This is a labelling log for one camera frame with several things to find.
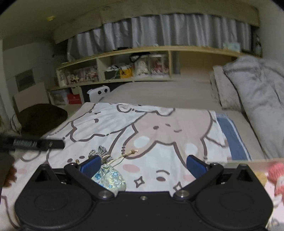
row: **bottle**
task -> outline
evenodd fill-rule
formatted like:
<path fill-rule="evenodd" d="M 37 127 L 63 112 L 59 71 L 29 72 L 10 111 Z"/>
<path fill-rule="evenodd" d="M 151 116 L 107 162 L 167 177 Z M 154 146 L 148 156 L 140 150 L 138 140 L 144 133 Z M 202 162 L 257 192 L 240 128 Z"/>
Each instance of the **bottle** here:
<path fill-rule="evenodd" d="M 258 35 L 256 35 L 256 44 L 254 47 L 254 54 L 260 57 L 262 56 L 262 48 L 261 48 L 261 43 L 260 43 Z"/>

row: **pink cheek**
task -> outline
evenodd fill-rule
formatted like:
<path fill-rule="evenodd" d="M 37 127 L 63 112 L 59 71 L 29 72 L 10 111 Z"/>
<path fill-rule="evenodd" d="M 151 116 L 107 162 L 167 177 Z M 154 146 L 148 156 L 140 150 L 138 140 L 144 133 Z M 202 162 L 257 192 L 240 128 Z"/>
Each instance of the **pink cheek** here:
<path fill-rule="evenodd" d="M 187 175 L 187 174 L 185 174 L 185 175 L 183 175 L 182 177 L 183 177 L 183 179 L 184 179 L 185 181 L 187 181 L 187 182 L 192 182 L 192 181 L 195 180 L 195 177 L 194 177 L 193 175 Z"/>
<path fill-rule="evenodd" d="M 139 172 L 140 168 L 134 164 L 124 164 L 122 168 L 127 172 Z"/>
<path fill-rule="evenodd" d="M 19 168 L 19 169 L 17 170 L 17 173 L 18 173 L 18 174 L 26 174 L 26 173 L 27 173 L 27 170 L 26 170 L 26 169 L 23 169 L 23 168 Z"/>

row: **ceiling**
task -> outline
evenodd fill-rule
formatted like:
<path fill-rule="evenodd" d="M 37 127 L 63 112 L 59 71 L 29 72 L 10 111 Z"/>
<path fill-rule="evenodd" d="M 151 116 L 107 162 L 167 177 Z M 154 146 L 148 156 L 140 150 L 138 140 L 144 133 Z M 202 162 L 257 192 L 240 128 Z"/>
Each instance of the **ceiling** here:
<path fill-rule="evenodd" d="M 260 2 L 270 0 L 236 1 L 258 7 Z M 0 16 L 0 39 L 13 41 L 27 34 L 35 38 L 51 38 L 52 31 L 59 25 L 113 2 L 118 0 L 17 0 Z M 50 16 L 56 18 L 48 22 Z"/>

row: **brown seat cushion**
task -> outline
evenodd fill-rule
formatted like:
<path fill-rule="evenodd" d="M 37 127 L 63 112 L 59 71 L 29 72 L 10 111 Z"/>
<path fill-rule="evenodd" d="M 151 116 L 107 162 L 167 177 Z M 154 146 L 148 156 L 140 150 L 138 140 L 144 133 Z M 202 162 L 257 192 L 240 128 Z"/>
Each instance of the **brown seat cushion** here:
<path fill-rule="evenodd" d="M 37 137 L 58 127 L 67 117 L 67 111 L 51 104 L 36 104 L 17 113 L 21 133 Z"/>

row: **red box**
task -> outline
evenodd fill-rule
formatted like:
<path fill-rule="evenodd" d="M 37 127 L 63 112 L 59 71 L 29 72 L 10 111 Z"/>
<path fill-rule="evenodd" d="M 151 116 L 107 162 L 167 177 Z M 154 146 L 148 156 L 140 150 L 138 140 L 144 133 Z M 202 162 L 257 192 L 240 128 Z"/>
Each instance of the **red box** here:
<path fill-rule="evenodd" d="M 80 99 L 80 95 L 73 95 L 71 93 L 67 94 L 67 98 L 69 101 L 69 104 L 81 104 L 81 99 Z"/>

